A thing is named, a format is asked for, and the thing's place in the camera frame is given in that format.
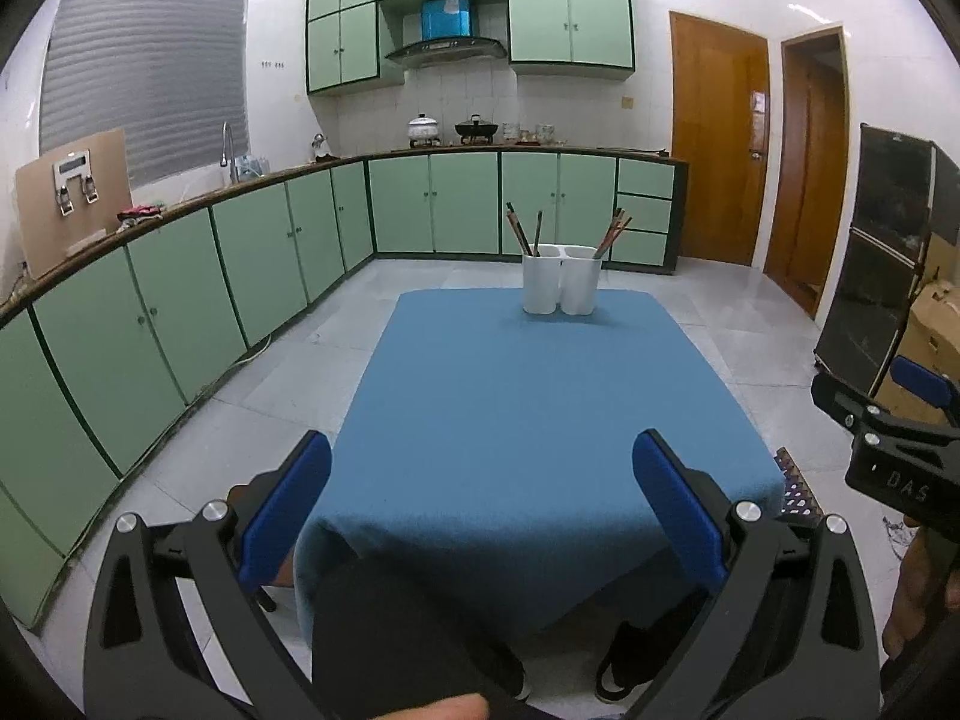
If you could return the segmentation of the person's right hand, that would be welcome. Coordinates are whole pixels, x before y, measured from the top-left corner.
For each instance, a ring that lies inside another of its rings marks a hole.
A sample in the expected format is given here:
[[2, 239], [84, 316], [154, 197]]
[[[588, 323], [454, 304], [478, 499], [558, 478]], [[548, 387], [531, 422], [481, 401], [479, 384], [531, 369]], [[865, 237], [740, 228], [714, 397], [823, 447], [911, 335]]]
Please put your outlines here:
[[930, 611], [942, 608], [947, 613], [957, 613], [960, 606], [958, 572], [953, 571], [941, 589], [932, 578], [926, 528], [910, 517], [903, 518], [903, 525], [911, 528], [914, 536], [901, 559], [892, 609], [882, 632], [882, 647], [890, 660], [921, 634]]

